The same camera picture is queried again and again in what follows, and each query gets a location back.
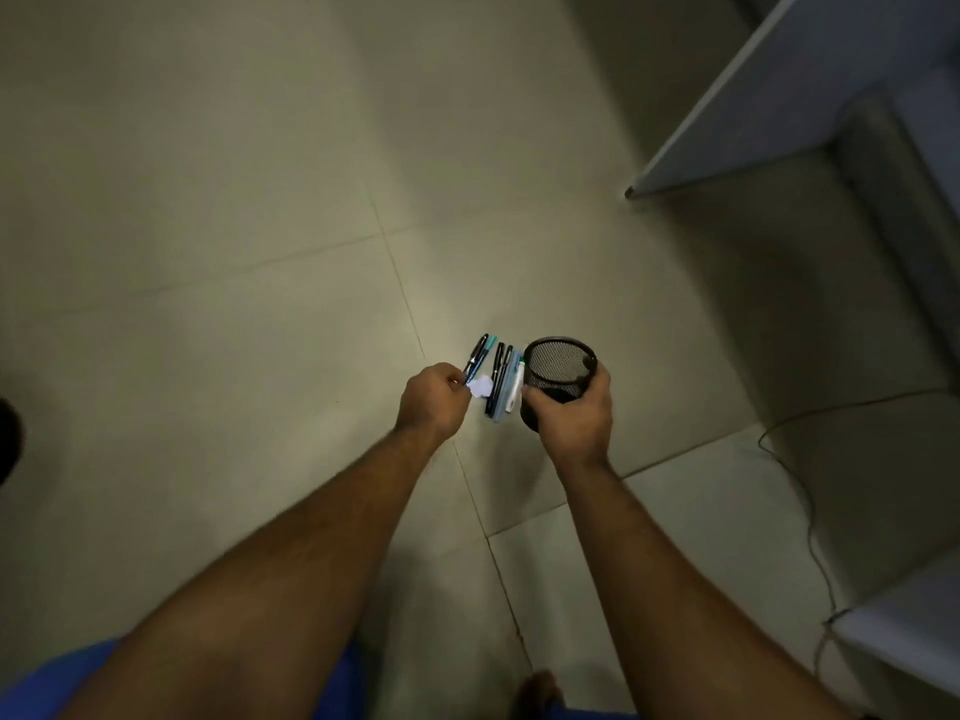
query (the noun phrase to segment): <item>human hand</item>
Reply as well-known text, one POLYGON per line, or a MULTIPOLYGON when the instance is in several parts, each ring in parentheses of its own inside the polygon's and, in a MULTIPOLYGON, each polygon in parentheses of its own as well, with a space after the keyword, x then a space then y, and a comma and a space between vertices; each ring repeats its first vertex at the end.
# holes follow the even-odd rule
POLYGON ((452 363, 434 363, 407 382, 393 429, 422 430, 439 447, 460 429, 470 403, 464 373, 452 363))
POLYGON ((534 386, 524 386, 523 400, 536 412, 540 441, 557 472, 607 464, 614 400, 610 372, 597 363, 590 386, 579 399, 561 404, 534 386))

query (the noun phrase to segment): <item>wire mesh cup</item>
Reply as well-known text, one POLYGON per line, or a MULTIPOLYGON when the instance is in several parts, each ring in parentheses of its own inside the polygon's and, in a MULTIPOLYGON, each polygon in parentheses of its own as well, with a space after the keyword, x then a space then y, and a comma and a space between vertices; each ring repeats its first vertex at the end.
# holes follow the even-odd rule
MULTIPOLYGON (((527 346, 523 361, 523 385, 537 387, 560 404, 580 399, 597 372, 594 350, 576 338, 539 338, 527 346)), ((520 418, 534 432, 540 431, 537 413, 525 401, 520 418)))

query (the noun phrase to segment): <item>person's left hand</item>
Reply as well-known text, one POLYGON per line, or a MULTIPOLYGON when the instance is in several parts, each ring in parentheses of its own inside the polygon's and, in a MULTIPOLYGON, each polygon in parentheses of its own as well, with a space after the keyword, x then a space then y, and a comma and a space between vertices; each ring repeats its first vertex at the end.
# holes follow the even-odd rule
POLYGON ((394 429, 425 430, 439 447, 460 429, 470 403, 464 373, 452 363, 434 363, 407 382, 394 429))

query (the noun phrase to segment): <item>cable on floor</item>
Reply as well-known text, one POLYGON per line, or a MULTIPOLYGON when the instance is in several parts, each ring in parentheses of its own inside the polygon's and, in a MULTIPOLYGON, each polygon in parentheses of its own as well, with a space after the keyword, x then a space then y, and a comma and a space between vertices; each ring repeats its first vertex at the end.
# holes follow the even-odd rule
POLYGON ((848 611, 848 608, 840 609, 837 605, 836 592, 834 590, 834 582, 831 580, 831 576, 827 571, 827 567, 824 565, 820 556, 817 555, 816 550, 813 547, 813 538, 814 532, 817 527, 817 504, 813 499, 813 491, 810 489, 810 486, 807 484, 807 481, 804 480, 800 474, 788 465, 784 459, 778 455, 774 450, 770 449, 763 444, 763 441, 770 436, 772 432, 786 427, 787 424, 793 424, 800 422, 802 420, 809 419, 811 417, 818 417, 820 415, 835 414, 837 412, 845 412, 847 410, 853 409, 862 409, 864 407, 872 407, 878 404, 889 404, 894 401, 901 401, 904 399, 915 399, 918 397, 929 397, 932 395, 949 395, 954 397, 954 399, 960 399, 955 388, 951 386, 937 386, 934 388, 920 388, 913 391, 903 391, 901 393, 893 394, 892 396, 882 396, 878 399, 867 399, 865 401, 855 401, 848 404, 837 404, 830 407, 820 407, 818 409, 808 409, 804 411, 798 411, 791 416, 787 416, 786 419, 781 419, 778 422, 775 422, 760 435, 759 439, 756 441, 756 446, 761 450, 766 452, 773 458, 778 465, 790 476, 794 483, 799 488, 799 491, 803 495, 803 500, 806 502, 806 514, 807 514, 807 523, 806 523, 806 550, 810 554, 810 558, 813 560, 813 563, 816 565, 817 570, 820 571, 820 575, 823 579, 823 584, 826 586, 826 595, 829 599, 830 605, 830 614, 829 617, 823 622, 823 634, 820 637, 820 641, 817 642, 816 649, 813 651, 813 675, 818 680, 821 679, 821 666, 823 663, 823 655, 827 649, 827 645, 831 642, 831 626, 834 624, 834 621, 843 617, 848 611))

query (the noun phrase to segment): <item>white correction pen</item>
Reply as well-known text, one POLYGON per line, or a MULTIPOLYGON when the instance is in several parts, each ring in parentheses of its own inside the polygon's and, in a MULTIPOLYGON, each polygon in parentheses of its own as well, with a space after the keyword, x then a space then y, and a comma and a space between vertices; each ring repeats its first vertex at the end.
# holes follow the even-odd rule
POLYGON ((507 414, 510 414, 517 405, 517 397, 523 387, 523 357, 520 357, 520 363, 516 365, 516 378, 513 380, 513 389, 510 392, 510 399, 507 401, 507 414))

